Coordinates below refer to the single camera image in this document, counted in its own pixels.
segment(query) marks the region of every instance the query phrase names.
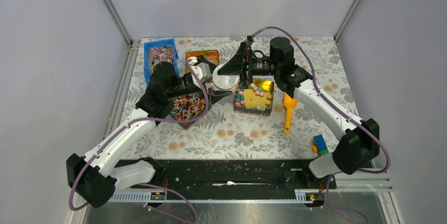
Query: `floral pattern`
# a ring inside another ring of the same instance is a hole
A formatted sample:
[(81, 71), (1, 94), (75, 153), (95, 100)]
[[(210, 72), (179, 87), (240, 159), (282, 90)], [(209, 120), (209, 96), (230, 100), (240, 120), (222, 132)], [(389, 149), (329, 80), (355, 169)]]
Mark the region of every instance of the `floral pattern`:
[[(269, 54), (272, 37), (257, 37), (258, 49)], [(331, 36), (297, 37), (315, 65), (319, 84), (337, 102), (357, 113), (352, 92), (340, 61), (337, 46)], [(143, 95), (146, 83), (143, 75), (143, 44), (161, 38), (143, 38), (133, 69), (121, 122), (129, 116)], [(198, 50), (218, 50), (220, 63), (227, 62), (236, 52), (243, 37), (184, 37), (176, 38), (180, 74), (185, 70), (185, 53)], [(310, 69), (301, 52), (295, 48), (296, 63)], [(126, 159), (153, 157), (157, 159), (284, 159), (313, 158), (310, 150), (313, 136), (322, 134), (328, 149), (337, 146), (329, 128), (298, 100), (289, 134), (283, 132), (284, 94), (275, 86), (273, 111), (270, 116), (235, 113), (233, 96), (214, 104), (209, 113), (188, 131), (177, 124), (160, 123), (143, 136), (125, 155)]]

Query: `reflective floor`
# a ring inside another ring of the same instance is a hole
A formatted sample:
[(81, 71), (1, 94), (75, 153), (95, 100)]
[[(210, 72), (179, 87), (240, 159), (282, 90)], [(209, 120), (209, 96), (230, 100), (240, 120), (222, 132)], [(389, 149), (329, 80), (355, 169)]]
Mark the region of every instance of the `reflective floor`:
[[(334, 204), (353, 207), (365, 214), (370, 223), (386, 223), (384, 213), (377, 194), (373, 192), (332, 192)], [(241, 204), (241, 203), (202, 203), (195, 204), (201, 224), (280, 224), (280, 223), (347, 223), (333, 209), (303, 209), (302, 204)], [(172, 212), (182, 218), (193, 220), (193, 213), (184, 203), (163, 204), (161, 209)], [(363, 222), (363, 218), (354, 212), (343, 211), (354, 221)], [(180, 224), (181, 221), (148, 212), (142, 204), (107, 203), (94, 209), (89, 207), (84, 224), (148, 224), (165, 223)]]

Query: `orange spoon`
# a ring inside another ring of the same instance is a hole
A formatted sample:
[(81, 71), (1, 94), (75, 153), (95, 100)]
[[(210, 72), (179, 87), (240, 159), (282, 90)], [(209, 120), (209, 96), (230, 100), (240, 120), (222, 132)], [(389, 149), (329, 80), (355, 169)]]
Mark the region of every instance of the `orange spoon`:
[(284, 123), (284, 132), (290, 132), (290, 124), (292, 121), (292, 112), (298, 101), (284, 93), (284, 106), (286, 107), (286, 122)]

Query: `purple cable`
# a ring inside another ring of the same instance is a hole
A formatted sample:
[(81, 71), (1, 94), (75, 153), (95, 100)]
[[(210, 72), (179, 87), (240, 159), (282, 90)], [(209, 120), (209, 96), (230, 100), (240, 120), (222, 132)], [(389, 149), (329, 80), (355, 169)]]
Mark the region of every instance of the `purple cable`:
[[(306, 54), (306, 52), (304, 52), (303, 48), (298, 44), (298, 42), (296, 41), (295, 38), (292, 37), (291, 34), (289, 34), (288, 32), (286, 32), (284, 29), (276, 27), (276, 26), (267, 26), (264, 27), (260, 30), (258, 30), (257, 32), (253, 33), (253, 37), (255, 37), (256, 35), (258, 35), (259, 33), (267, 30), (267, 29), (276, 29), (279, 30), (281, 32), (283, 32), (284, 34), (286, 34), (287, 36), (289, 36), (289, 38), (295, 43), (295, 45), (298, 47), (298, 49), (302, 52), (302, 54), (304, 55), (304, 57), (306, 58), (307, 62), (309, 63), (310, 69), (312, 71), (312, 82), (314, 84), (314, 88), (317, 91), (317, 93), (324, 99), (324, 101), (326, 101), (326, 103), (332, 107), (335, 111), (337, 111), (341, 116), (343, 116), (345, 119), (349, 120), (350, 116), (347, 115), (346, 113), (344, 113), (342, 110), (340, 110), (336, 105), (334, 105), (334, 103), (332, 103), (323, 93), (321, 93), (320, 89), (318, 88), (318, 84), (317, 84), (317, 75), (315, 73), (315, 68), (314, 65), (312, 64), (312, 61), (310, 61), (309, 56)], [(371, 139), (373, 139), (378, 145), (379, 147), (383, 150), (383, 153), (385, 154), (386, 157), (386, 165), (382, 170), (378, 170), (378, 171), (371, 171), (371, 170), (365, 170), (365, 169), (359, 169), (359, 171), (363, 171), (366, 173), (373, 173), (373, 174), (379, 174), (379, 173), (384, 173), (388, 170), (388, 168), (390, 168), (391, 165), (391, 158), (390, 158), (390, 154), (388, 153), (388, 150), (386, 149), (386, 147), (383, 145), (382, 142), (380, 142), (376, 136), (374, 136), (370, 131), (368, 131), (366, 128), (364, 128), (360, 123), (358, 123), (355, 120), (350, 120), (354, 125), (356, 125), (358, 128), (360, 128), (363, 132), (365, 132), (369, 137), (371, 137)]]
[[(355, 121), (355, 120), (351, 120), (349, 115), (347, 115), (347, 114), (344, 113), (342, 110), (340, 110), (340, 109), (339, 109), (334, 103), (332, 103), (332, 102), (331, 102), (331, 101), (330, 101), (330, 100), (329, 100), (323, 93), (321, 93), (321, 91), (320, 91), (320, 89), (319, 89), (319, 87), (318, 87), (318, 84), (317, 84), (317, 75), (316, 75), (316, 73), (315, 73), (314, 65), (312, 64), (312, 61), (310, 60), (310, 58), (309, 58), (309, 56), (306, 54), (306, 52), (304, 52), (303, 48), (298, 44), (298, 42), (296, 41), (296, 39), (293, 38), (292, 35), (289, 34), (288, 32), (286, 32), (284, 29), (279, 28), (279, 27), (276, 27), (276, 26), (267, 26), (267, 27), (264, 27), (264, 28), (262, 28), (262, 29), (256, 31), (255, 33), (253, 33), (252, 36), (255, 37), (256, 35), (258, 35), (259, 33), (263, 32), (263, 31), (265, 31), (265, 30), (267, 30), (267, 29), (276, 29), (276, 30), (279, 30), (279, 31), (283, 32), (283, 33), (286, 34), (287, 36), (289, 36), (289, 38), (295, 43), (295, 45), (298, 47), (298, 49), (301, 51), (301, 53), (304, 55), (304, 57), (306, 58), (307, 62), (309, 63), (310, 69), (311, 69), (311, 71), (312, 71), (312, 76), (313, 76), (313, 77), (312, 77), (312, 78), (313, 78), (313, 79), (312, 79), (312, 82), (313, 82), (314, 88), (315, 88), (315, 90), (317, 91), (317, 93), (324, 99), (324, 101), (326, 101), (326, 103), (327, 103), (330, 107), (332, 107), (332, 108), (333, 108), (335, 111), (337, 111), (341, 116), (343, 116), (345, 119), (351, 121), (354, 125), (356, 125), (356, 126), (357, 126), (358, 128), (360, 128), (363, 132), (365, 132), (365, 133), (366, 133), (369, 137), (371, 137), (371, 139), (373, 139), (373, 140), (379, 145), (379, 147), (383, 150), (383, 153), (385, 154), (385, 157), (386, 157), (386, 165), (385, 165), (385, 167), (384, 167), (383, 169), (378, 170), (378, 171), (371, 171), (371, 170), (359, 169), (359, 171), (363, 171), (363, 172), (366, 172), (366, 173), (372, 173), (372, 174), (379, 174), (379, 173), (384, 173), (384, 172), (386, 172), (386, 171), (390, 168), (390, 165), (391, 165), (390, 154), (388, 153), (388, 150), (386, 149), (386, 147), (385, 147), (385, 146), (383, 145), (383, 143), (380, 142), (380, 141), (378, 140), (378, 138), (377, 138), (376, 136), (374, 136), (370, 131), (368, 131), (366, 128), (364, 128), (364, 127), (363, 127), (360, 123), (358, 123), (357, 121)], [(328, 182), (326, 183), (326, 194), (327, 194), (327, 198), (328, 198), (328, 200), (329, 200), (329, 203), (331, 204), (330, 207), (334, 208), (334, 210), (337, 212), (337, 214), (339, 214), (343, 219), (347, 220), (348, 222), (351, 222), (351, 223), (363, 223), (363, 222), (356, 222), (356, 221), (353, 221), (353, 220), (351, 220), (350, 218), (344, 216), (344, 215), (338, 210), (338, 208), (340, 208), (340, 209), (345, 209), (345, 210), (351, 210), (351, 211), (357, 212), (359, 215), (361, 215), (363, 218), (365, 218), (365, 220), (366, 220), (365, 223), (369, 223), (368, 218), (367, 218), (363, 213), (361, 213), (360, 211), (358, 211), (358, 210), (356, 210), (356, 209), (354, 209), (354, 208), (350, 208), (350, 207), (339, 207), (339, 206), (335, 206), (335, 205), (332, 203), (331, 197), (330, 197), (330, 195), (329, 195), (329, 182), (330, 182), (330, 180), (331, 180), (331, 178), (332, 178), (333, 176), (334, 176), (334, 174), (331, 174), (331, 175), (329, 176)]]
[[(197, 121), (197, 120), (199, 120), (199, 119), (201, 119), (201, 118), (203, 118), (207, 113), (208, 113), (208, 109), (209, 109), (209, 99), (208, 99), (208, 93), (207, 93), (207, 89), (205, 88), (205, 86), (201, 83), (201, 81), (200, 81), (200, 79), (199, 79), (199, 76), (198, 75), (196, 75), (195, 73), (194, 73), (194, 71), (192, 70), (192, 68), (191, 68), (191, 66), (189, 65), (189, 63), (187, 63), (186, 64), (186, 67), (189, 69), (189, 71), (191, 72), (191, 75), (197, 80), (197, 82), (199, 83), (199, 86), (200, 86), (200, 89), (202, 90), (202, 92), (203, 92), (203, 95), (204, 95), (204, 97), (205, 97), (205, 109), (204, 109), (204, 111), (199, 115), (199, 116), (197, 116), (197, 117), (195, 117), (195, 118), (193, 118), (193, 119), (187, 119), (187, 120), (167, 120), (167, 119), (160, 119), (160, 118), (140, 118), (140, 119), (135, 119), (135, 120), (132, 120), (131, 122), (129, 122), (128, 123), (128, 125), (129, 126), (131, 126), (131, 125), (133, 125), (133, 124), (135, 124), (135, 123), (137, 123), (137, 122), (140, 122), (140, 121), (159, 121), (159, 122), (168, 122), (168, 123), (189, 123), (189, 122), (194, 122), (194, 121)], [(70, 191), (70, 198), (69, 198), (69, 206), (70, 206), (70, 209), (72, 210), (72, 211), (79, 211), (79, 210), (81, 210), (82, 208), (84, 208), (84, 207), (86, 207), (87, 205), (88, 205), (88, 203), (85, 203), (85, 204), (83, 204), (82, 206), (80, 206), (80, 207), (75, 207), (74, 205), (73, 205), (73, 197), (74, 197), (74, 193), (75, 193), (75, 191), (76, 191), (76, 187), (77, 187), (77, 184), (79, 183), (79, 180), (81, 180), (81, 177), (82, 177), (82, 175), (84, 174), (84, 172), (85, 172), (85, 170), (87, 169), (87, 167), (88, 166), (90, 166), (90, 164), (93, 162), (93, 160), (95, 160), (95, 158), (97, 158), (98, 156), (99, 156), (99, 154), (101, 154), (103, 151), (104, 151), (104, 149), (120, 134), (120, 133), (122, 133), (124, 130), (126, 130), (127, 129), (127, 127), (126, 126), (123, 126), (122, 128), (120, 128), (118, 131), (116, 131), (116, 133), (115, 134), (113, 134), (105, 143), (104, 143), (104, 145), (103, 146), (101, 146), (99, 149), (98, 149), (98, 151), (97, 151), (97, 154), (98, 155), (93, 155), (92, 156), (92, 158), (90, 158), (90, 160), (84, 165), (84, 167), (82, 167), (82, 169), (81, 169), (81, 171), (79, 172), (79, 174), (76, 176), (76, 179), (74, 180), (74, 182), (73, 182), (73, 185), (72, 185), (72, 187), (71, 187), (71, 191)], [(152, 187), (154, 187), (154, 188), (158, 188), (157, 186), (153, 186), (153, 185), (151, 185), (151, 184), (145, 184), (145, 183), (142, 183), (141, 185), (143, 185), (143, 186), (152, 186)], [(172, 192), (172, 193), (174, 193), (174, 194), (176, 194), (176, 195), (178, 195), (180, 198), (182, 198), (183, 200), (185, 200), (186, 201), (186, 203), (188, 203), (188, 205), (192, 208), (192, 211), (195, 213), (195, 215), (196, 215), (196, 222), (189, 222), (189, 221), (186, 221), (186, 220), (183, 220), (183, 219), (181, 219), (180, 217), (177, 217), (177, 216), (175, 216), (175, 215), (173, 215), (173, 214), (171, 214), (171, 213), (168, 213), (168, 212), (164, 212), (164, 211), (162, 211), (162, 210), (160, 210), (160, 209), (156, 209), (156, 208), (154, 208), (154, 210), (156, 210), (156, 211), (159, 211), (159, 212), (162, 212), (162, 213), (165, 213), (165, 214), (167, 214), (167, 215), (169, 215), (169, 216), (171, 216), (171, 217), (174, 217), (174, 218), (176, 218), (176, 219), (178, 219), (178, 220), (182, 220), (182, 221), (184, 221), (184, 222), (188, 222), (188, 223), (197, 223), (197, 221), (198, 221), (198, 216), (197, 216), (197, 212), (196, 212), (196, 210), (195, 210), (195, 208), (191, 205), (191, 203), (184, 197), (184, 196), (182, 196), (181, 194), (179, 194), (178, 192), (176, 192), (176, 191), (173, 191), (173, 190), (171, 190), (171, 189), (168, 189), (168, 188), (164, 188), (164, 187), (159, 187), (159, 188), (161, 188), (161, 189), (163, 189), (163, 190), (168, 190), (168, 191), (170, 191), (170, 192)]]
[(184, 201), (186, 202), (186, 204), (188, 204), (189, 207), (192, 209), (192, 211), (194, 212), (194, 215), (196, 216), (196, 220), (195, 220), (195, 221), (185, 220), (185, 219), (182, 219), (182, 218), (180, 218), (180, 217), (178, 217), (178, 216), (175, 216), (175, 215), (173, 215), (173, 214), (171, 214), (171, 213), (169, 213), (169, 212), (163, 211), (163, 210), (158, 209), (158, 208), (150, 208), (150, 209), (153, 209), (153, 210), (155, 210), (155, 211), (157, 211), (157, 212), (160, 212), (160, 213), (164, 213), (165, 215), (169, 215), (169, 216), (171, 216), (171, 217), (173, 217), (173, 218), (175, 218), (175, 219), (178, 219), (178, 220), (180, 220), (180, 221), (183, 221), (183, 222), (186, 222), (186, 223), (189, 223), (189, 224), (196, 224), (197, 222), (199, 222), (199, 215), (197, 214), (196, 209), (195, 209), (194, 206), (191, 204), (191, 202), (189, 202), (189, 200), (187, 200), (182, 194), (180, 194), (180, 193), (178, 193), (178, 192), (176, 192), (176, 191), (174, 191), (174, 190), (172, 190), (172, 189), (168, 189), (168, 188), (161, 187), (161, 186), (155, 186), (155, 185), (153, 185), (153, 184), (149, 184), (149, 183), (139, 183), (138, 185), (139, 185), (139, 186), (152, 187), (152, 188), (161, 189), (161, 190), (167, 190), (167, 191), (170, 191), (170, 192), (174, 193), (175, 195), (179, 196), (179, 197), (180, 197), (182, 200), (184, 200)]

